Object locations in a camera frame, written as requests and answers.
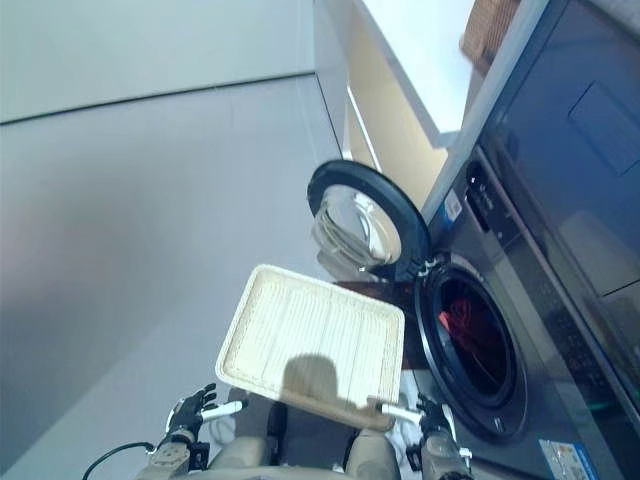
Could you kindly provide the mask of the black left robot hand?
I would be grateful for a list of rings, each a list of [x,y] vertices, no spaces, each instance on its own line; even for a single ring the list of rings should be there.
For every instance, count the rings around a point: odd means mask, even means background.
[[[209,383],[192,395],[181,398],[169,413],[165,433],[173,435],[187,431],[196,438],[203,424],[232,416],[248,406],[247,400],[234,400],[218,405],[215,403],[216,399],[215,383]]]

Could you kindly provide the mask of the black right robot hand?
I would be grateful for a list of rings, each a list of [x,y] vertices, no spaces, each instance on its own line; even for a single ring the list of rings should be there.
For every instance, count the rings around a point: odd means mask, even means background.
[[[449,421],[444,407],[445,404],[437,403],[430,397],[419,393],[415,410],[401,407],[399,404],[379,402],[376,405],[376,411],[395,420],[416,425],[424,436],[442,431],[455,438],[455,428]]]

